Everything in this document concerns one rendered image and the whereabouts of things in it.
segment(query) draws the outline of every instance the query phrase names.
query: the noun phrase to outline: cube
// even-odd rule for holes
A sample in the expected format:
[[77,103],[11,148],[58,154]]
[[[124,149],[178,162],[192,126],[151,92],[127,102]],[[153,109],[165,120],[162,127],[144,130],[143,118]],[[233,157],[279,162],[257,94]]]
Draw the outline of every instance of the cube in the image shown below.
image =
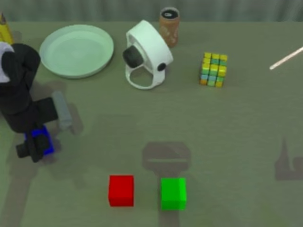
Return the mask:
[[186,207],[186,179],[182,177],[161,178],[161,209],[184,210]]
[[205,52],[199,83],[211,87],[222,87],[227,71],[227,60],[226,54]]
[[108,202],[111,207],[134,206],[134,176],[110,175]]

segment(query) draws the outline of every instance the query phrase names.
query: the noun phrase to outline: yellow bottle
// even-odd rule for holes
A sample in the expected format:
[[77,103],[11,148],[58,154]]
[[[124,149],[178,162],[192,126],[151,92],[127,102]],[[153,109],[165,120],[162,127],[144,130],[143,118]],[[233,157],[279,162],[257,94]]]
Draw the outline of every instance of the yellow bottle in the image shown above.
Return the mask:
[[0,41],[6,42],[10,45],[14,43],[13,35],[9,29],[3,13],[0,15]]

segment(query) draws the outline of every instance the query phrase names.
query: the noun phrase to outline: table surface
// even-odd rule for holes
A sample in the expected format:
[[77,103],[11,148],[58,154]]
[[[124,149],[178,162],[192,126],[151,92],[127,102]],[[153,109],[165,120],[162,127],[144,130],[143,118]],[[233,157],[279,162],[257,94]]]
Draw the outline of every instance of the table surface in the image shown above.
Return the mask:
[[[38,50],[70,24],[10,25]],[[125,33],[136,23],[91,24],[114,39],[108,67],[65,80],[41,65],[33,87],[35,99],[61,90],[69,103],[73,128],[48,124],[57,152],[18,159],[22,136],[0,116],[1,227],[303,225],[303,57],[269,70],[301,47],[301,23],[181,23],[165,83],[151,91],[124,76]],[[229,55],[223,88],[198,85],[203,52]],[[166,160],[174,157],[182,160]],[[109,207],[110,174],[135,176],[134,208]],[[187,179],[187,208],[160,212],[159,178],[175,175]]]

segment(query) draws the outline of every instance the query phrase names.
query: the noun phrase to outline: yellow square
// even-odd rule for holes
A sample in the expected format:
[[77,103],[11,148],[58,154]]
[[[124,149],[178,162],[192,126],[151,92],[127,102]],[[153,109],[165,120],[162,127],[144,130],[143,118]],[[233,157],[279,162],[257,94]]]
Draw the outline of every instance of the yellow square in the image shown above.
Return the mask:
[[223,82],[216,82],[215,87],[223,87]]
[[203,63],[204,64],[210,64],[211,59],[210,58],[203,58]]
[[221,54],[220,55],[220,60],[227,61],[227,59],[228,59],[228,56],[226,54]]
[[218,65],[210,65],[210,70],[211,71],[218,71],[219,66]]
[[205,57],[205,58],[211,58],[211,57],[212,57],[212,53],[205,52],[205,53],[204,53],[204,57]]
[[227,70],[226,66],[222,66],[222,65],[219,66],[218,76],[219,77],[225,77],[226,70]]
[[206,85],[207,84],[207,80],[206,79],[201,79],[200,80],[200,84],[201,85]]
[[210,69],[210,64],[203,64],[202,69],[203,70],[209,70]]
[[217,53],[212,54],[212,59],[219,59],[220,55]]

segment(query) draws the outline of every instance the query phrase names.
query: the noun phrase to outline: wooden stick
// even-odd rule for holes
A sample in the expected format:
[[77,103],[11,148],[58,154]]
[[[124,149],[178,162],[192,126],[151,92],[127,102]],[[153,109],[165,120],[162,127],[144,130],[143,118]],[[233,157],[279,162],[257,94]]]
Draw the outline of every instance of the wooden stick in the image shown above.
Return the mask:
[[292,52],[291,54],[287,55],[286,57],[284,57],[283,59],[281,59],[280,61],[276,62],[275,64],[273,64],[272,66],[269,67],[270,70],[274,70],[276,67],[282,65],[284,62],[288,61],[289,59],[293,58],[294,56],[298,55],[299,53],[301,53],[303,51],[303,47],[301,47],[300,49]]

